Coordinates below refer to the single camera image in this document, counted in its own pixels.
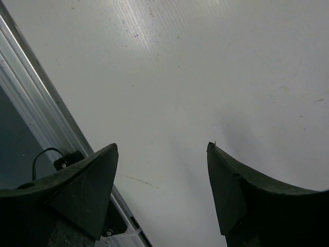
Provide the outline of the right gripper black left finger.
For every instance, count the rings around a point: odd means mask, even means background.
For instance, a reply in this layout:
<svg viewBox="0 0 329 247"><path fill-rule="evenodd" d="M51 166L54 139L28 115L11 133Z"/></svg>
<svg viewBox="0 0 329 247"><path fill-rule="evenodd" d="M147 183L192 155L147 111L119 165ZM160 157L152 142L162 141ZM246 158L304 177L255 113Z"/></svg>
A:
<svg viewBox="0 0 329 247"><path fill-rule="evenodd" d="M16 189L1 190L1 246L94 246L101 238L118 164L110 144Z"/></svg>

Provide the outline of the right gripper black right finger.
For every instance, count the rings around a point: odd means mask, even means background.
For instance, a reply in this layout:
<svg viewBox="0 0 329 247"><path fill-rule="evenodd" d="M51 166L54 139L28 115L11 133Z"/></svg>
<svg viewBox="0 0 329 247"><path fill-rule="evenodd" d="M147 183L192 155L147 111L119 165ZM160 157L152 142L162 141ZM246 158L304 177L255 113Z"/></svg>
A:
<svg viewBox="0 0 329 247"><path fill-rule="evenodd" d="M207 146L207 164L228 246L328 246L328 191L271 178L214 143Z"/></svg>

